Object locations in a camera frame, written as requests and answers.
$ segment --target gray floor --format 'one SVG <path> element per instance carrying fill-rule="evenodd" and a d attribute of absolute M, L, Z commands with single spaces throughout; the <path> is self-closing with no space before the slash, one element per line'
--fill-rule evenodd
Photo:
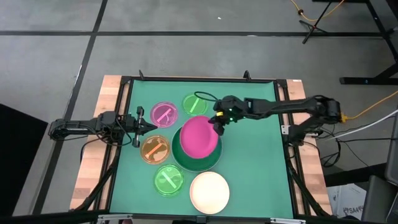
<path fill-rule="evenodd" d="M 324 3 L 296 0 L 315 18 Z M 398 25 L 385 1 L 373 1 L 387 28 Z M 0 30 L 92 30 L 101 0 L 0 1 Z M 289 0 L 109 0 L 100 30 L 305 31 Z M 375 32 L 365 5 L 344 4 L 319 26 L 328 31 Z M 398 43 L 398 35 L 393 41 Z M 0 36 L 0 102 L 51 122 L 61 118 L 78 74 L 89 37 Z M 98 37 L 88 64 L 73 119 L 90 119 L 103 75 L 293 78 L 304 82 L 308 96 L 322 94 L 341 102 L 354 115 L 397 90 L 396 86 L 344 86 L 338 77 L 373 77 L 393 63 L 382 39 L 317 38 L 306 45 L 296 37 Z M 343 130 L 390 113 L 397 97 L 360 119 L 339 124 Z M 346 139 L 389 137 L 392 122 Z M 67 211 L 84 140 L 68 142 L 61 153 L 43 212 Z M 31 212 L 32 201 L 52 142 L 45 137 L 21 193 L 15 215 Z M 318 141 L 323 156 L 336 151 Z M 387 141 L 352 142 L 369 165 L 386 161 Z M 343 146 L 337 167 L 365 166 Z M 334 169 L 325 169 L 326 174 Z"/>

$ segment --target green petri dish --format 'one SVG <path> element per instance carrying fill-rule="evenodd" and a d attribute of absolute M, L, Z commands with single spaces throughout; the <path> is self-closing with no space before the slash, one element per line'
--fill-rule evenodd
<path fill-rule="evenodd" d="M 172 140 L 172 155 L 178 165 L 188 171 L 203 172 L 211 169 L 217 164 L 223 152 L 223 142 L 220 137 L 218 138 L 215 150 L 208 157 L 194 159 L 183 151 L 180 144 L 180 132 L 181 128 L 177 130 Z"/>
<path fill-rule="evenodd" d="M 189 94 L 182 101 L 182 108 L 190 116 L 198 116 L 206 113 L 208 109 L 207 102 L 197 98 L 194 94 Z"/>
<path fill-rule="evenodd" d="M 163 196 L 169 197 L 178 194 L 183 184 L 182 170 L 175 165 L 164 165 L 156 171 L 155 188 Z"/>

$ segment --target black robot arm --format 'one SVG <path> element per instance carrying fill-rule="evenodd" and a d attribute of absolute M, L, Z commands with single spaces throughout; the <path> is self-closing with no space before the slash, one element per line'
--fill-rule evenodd
<path fill-rule="evenodd" d="M 106 111 L 88 121 L 57 119 L 51 123 L 49 136 L 57 141 L 69 135 L 95 134 L 105 142 L 115 142 L 115 139 L 122 139 L 123 134 L 135 133 L 132 145 L 139 147 L 139 136 L 157 128 L 147 123 L 143 115 L 144 109 L 139 106 L 137 118 L 131 114 L 118 115 L 114 111 Z"/>
<path fill-rule="evenodd" d="M 224 126 L 240 119 L 264 119 L 273 114 L 309 113 L 311 117 L 302 124 L 290 125 L 287 132 L 288 142 L 302 145 L 307 133 L 323 124 L 336 124 L 341 121 L 340 104 L 325 96 L 313 96 L 303 100 L 268 101 L 264 99 L 245 98 L 243 101 L 235 96 L 226 96 L 216 100 L 213 109 L 216 115 L 210 119 L 214 130 L 220 136 Z"/>

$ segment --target tripod stand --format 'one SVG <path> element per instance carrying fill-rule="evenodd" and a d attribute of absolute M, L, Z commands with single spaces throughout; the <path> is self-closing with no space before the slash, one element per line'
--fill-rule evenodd
<path fill-rule="evenodd" d="M 307 36 L 305 36 L 305 38 L 304 38 L 304 40 L 303 40 L 303 44 L 305 44 L 305 43 L 307 42 L 308 38 L 310 38 L 311 34 L 312 34 L 315 30 L 319 30 L 319 31 L 321 31 L 321 32 L 327 33 L 327 32 L 324 31 L 323 29 L 319 29 L 319 28 L 317 27 L 317 25 L 318 25 L 319 21 L 322 19 L 323 15 L 324 15 L 324 14 L 326 13 L 326 11 L 328 10 L 330 4 L 331 4 L 331 1 L 329 1 L 328 5 L 327 5 L 326 8 L 323 10 L 323 12 L 322 12 L 322 14 L 320 15 L 320 17 L 317 19 L 315 25 L 311 25 L 311 24 L 309 24 L 309 23 L 307 23 L 307 22 L 304 22 L 303 20 L 299 20 L 299 22 L 300 22 L 301 24 L 307 25 L 307 26 L 310 28 L 310 32 L 308 32 Z M 299 15 L 301 15 L 301 13 L 303 13 L 303 10 L 302 10 L 302 9 L 298 11 L 298 14 L 299 14 Z"/>

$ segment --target green table surface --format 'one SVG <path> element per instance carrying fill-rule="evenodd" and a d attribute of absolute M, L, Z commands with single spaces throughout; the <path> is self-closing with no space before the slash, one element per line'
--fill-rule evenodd
<path fill-rule="evenodd" d="M 170 101 L 178 108 L 178 120 L 169 128 L 158 128 L 141 136 L 161 134 L 171 142 L 176 130 L 191 116 L 182 108 L 185 96 L 194 91 L 206 91 L 222 98 L 234 95 L 265 98 L 275 101 L 273 83 L 222 82 L 154 82 L 134 81 L 129 112 L 137 106 L 146 112 L 150 122 L 150 109 L 160 101 Z M 209 103 L 206 116 L 212 117 L 213 103 Z M 222 217 L 293 218 L 287 180 L 279 119 L 276 115 L 259 121 L 244 119 L 225 127 L 223 154 L 211 171 L 221 174 L 229 185 L 227 206 L 215 215 Z M 147 213 L 162 215 L 202 215 L 192 205 L 189 188 L 198 173 L 183 170 L 185 183 L 174 197 L 164 197 L 154 187 L 156 170 L 165 164 L 175 164 L 170 154 L 159 165 L 143 161 L 139 149 L 123 146 L 114 183 L 110 212 Z"/>

